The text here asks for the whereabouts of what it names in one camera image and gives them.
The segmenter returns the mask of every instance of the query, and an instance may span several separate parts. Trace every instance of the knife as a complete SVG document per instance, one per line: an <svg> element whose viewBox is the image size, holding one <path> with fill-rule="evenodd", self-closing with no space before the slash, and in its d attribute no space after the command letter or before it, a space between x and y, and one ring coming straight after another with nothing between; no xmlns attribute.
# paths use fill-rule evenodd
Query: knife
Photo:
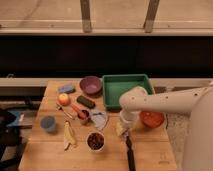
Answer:
<svg viewBox="0 0 213 171"><path fill-rule="evenodd" d="M135 171L135 158L134 158L134 151L132 150L132 141L129 136L129 132L126 131L124 133L124 137L126 139L126 146L127 146L127 157L128 157L128 165L129 171Z"/></svg>

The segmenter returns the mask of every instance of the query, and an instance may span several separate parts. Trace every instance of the chair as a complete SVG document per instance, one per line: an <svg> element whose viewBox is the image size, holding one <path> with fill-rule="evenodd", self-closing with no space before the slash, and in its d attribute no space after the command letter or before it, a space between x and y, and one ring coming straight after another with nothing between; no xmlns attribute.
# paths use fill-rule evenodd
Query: chair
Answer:
<svg viewBox="0 0 213 171"><path fill-rule="evenodd" d="M22 138L20 136L19 126L7 127L12 123L16 117L10 112L0 109L0 159L4 154L7 146L17 146L21 144ZM0 162L0 170L7 168L11 165L19 163L21 157L15 157L9 160Z"/></svg>

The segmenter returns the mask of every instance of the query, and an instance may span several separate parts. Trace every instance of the black handle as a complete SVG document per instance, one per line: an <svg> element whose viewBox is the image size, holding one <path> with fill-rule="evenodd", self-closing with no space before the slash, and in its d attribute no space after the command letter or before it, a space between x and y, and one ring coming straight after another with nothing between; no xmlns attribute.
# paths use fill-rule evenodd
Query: black handle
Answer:
<svg viewBox="0 0 213 171"><path fill-rule="evenodd" d="M133 150L131 148L128 149L127 156L128 156L129 171L135 171L135 158Z"/></svg>

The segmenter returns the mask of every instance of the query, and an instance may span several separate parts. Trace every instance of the small container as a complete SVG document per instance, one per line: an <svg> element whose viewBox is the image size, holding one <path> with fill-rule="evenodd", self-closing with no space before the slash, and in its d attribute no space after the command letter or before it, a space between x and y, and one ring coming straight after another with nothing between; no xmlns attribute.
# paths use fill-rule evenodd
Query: small container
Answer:
<svg viewBox="0 0 213 171"><path fill-rule="evenodd" d="M56 122L53 116L45 116L40 122L41 128L47 133L54 133L56 131Z"/></svg>
<svg viewBox="0 0 213 171"><path fill-rule="evenodd" d="M87 137L87 145L93 152L100 152L104 147L104 135L99 132L92 132Z"/></svg>
<svg viewBox="0 0 213 171"><path fill-rule="evenodd" d="M89 121L90 121L90 117L89 117L89 112L87 110L81 110L87 117L86 118L81 118L79 115L78 116L78 119L80 121L80 123L82 125L86 125Z"/></svg>
<svg viewBox="0 0 213 171"><path fill-rule="evenodd" d="M96 76L86 76L80 81L79 86L84 93L94 95L102 89L102 82Z"/></svg>

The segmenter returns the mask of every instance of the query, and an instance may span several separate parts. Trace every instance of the orange object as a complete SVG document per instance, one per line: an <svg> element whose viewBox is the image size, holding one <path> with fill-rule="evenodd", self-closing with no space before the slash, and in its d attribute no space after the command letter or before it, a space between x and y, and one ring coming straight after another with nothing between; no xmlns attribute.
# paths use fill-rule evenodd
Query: orange object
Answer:
<svg viewBox="0 0 213 171"><path fill-rule="evenodd" d="M82 112L81 111L81 109L79 109L76 105L74 105L74 104L70 104L70 106L71 106L71 108L74 110L74 111L76 111L77 113L78 113L78 115L79 115L79 117L80 118L82 118L82 119L86 119L86 115L85 115L85 113L84 112Z"/></svg>
<svg viewBox="0 0 213 171"><path fill-rule="evenodd" d="M68 106L71 102L70 97L66 93L62 93L58 96L58 102L62 106Z"/></svg>
<svg viewBox="0 0 213 171"><path fill-rule="evenodd" d="M159 127L164 122L164 114L160 112L142 111L141 122L149 128Z"/></svg>

